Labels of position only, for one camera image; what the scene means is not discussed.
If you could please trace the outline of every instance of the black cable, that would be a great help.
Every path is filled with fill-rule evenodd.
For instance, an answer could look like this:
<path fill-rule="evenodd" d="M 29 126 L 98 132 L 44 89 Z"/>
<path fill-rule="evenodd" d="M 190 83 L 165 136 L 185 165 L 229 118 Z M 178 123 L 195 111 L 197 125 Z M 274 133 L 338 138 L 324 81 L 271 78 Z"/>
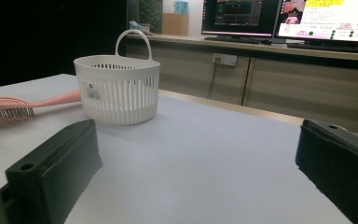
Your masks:
<path fill-rule="evenodd" d="M 213 73 L 212 73 L 212 80 L 211 80 L 211 85 L 209 86 L 209 91 L 208 91 L 208 99 L 211 99 L 212 96 L 212 89 L 213 89 L 213 84 L 214 84 L 214 78 L 216 77 L 216 68 L 217 65 L 219 64 L 220 58 L 215 58 L 214 59 L 214 63 L 213 63 Z"/>

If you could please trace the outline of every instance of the monitor screen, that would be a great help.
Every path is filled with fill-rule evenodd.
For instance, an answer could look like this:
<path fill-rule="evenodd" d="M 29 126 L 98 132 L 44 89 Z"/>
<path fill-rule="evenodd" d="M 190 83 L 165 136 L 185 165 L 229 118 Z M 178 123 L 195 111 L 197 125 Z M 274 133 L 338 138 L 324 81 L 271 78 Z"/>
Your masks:
<path fill-rule="evenodd" d="M 270 38 L 279 0 L 204 0 L 202 35 Z"/>
<path fill-rule="evenodd" d="M 275 37 L 358 45 L 358 0 L 282 0 Z"/>

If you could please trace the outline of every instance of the basket label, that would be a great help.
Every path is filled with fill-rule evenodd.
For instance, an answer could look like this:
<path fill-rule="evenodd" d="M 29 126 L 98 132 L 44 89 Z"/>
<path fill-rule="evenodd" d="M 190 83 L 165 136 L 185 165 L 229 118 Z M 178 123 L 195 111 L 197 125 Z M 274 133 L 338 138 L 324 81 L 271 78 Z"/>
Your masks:
<path fill-rule="evenodd" d="M 103 99 L 103 86 L 90 83 L 83 84 L 86 89 L 87 97 L 99 101 Z"/>

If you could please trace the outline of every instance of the table surface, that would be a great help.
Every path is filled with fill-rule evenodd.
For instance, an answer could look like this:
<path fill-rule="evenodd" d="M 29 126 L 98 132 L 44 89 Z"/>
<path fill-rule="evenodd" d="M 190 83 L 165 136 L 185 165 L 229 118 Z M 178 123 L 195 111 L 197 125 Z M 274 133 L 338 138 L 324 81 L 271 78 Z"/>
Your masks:
<path fill-rule="evenodd" d="M 58 75 L 0 87 L 0 96 L 38 101 L 77 87 Z M 81 103 L 34 112 L 0 123 L 0 188 L 11 164 L 89 119 Z M 298 170 L 299 134 L 296 123 L 161 94 L 145 123 L 97 122 L 103 168 L 65 223 L 350 223 Z"/>

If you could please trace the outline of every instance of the basket handle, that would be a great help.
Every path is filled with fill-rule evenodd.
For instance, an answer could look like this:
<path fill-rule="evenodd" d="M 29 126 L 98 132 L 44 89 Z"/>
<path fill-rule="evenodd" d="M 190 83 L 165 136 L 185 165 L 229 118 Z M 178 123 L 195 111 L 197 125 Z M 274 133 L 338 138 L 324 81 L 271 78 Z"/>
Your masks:
<path fill-rule="evenodd" d="M 117 51 L 117 50 L 118 50 L 118 45 L 120 44 L 121 39 L 122 39 L 125 35 L 127 35 L 127 34 L 129 34 L 129 33 L 137 33 L 138 35 L 140 35 L 140 36 L 144 39 L 144 41 L 146 42 L 147 48 L 149 49 L 149 58 L 148 58 L 147 60 L 153 61 L 153 59 L 152 59 L 152 49 L 150 48 L 150 43 L 149 43 L 149 40 L 147 39 L 147 36 L 146 36 L 144 33 L 142 33 L 141 31 L 135 30 L 135 29 L 130 29 L 130 30 L 124 31 L 124 32 L 118 37 L 117 43 L 116 43 L 116 53 L 115 53 L 115 55 L 120 56 L 120 55 L 118 54 L 118 51 Z"/>

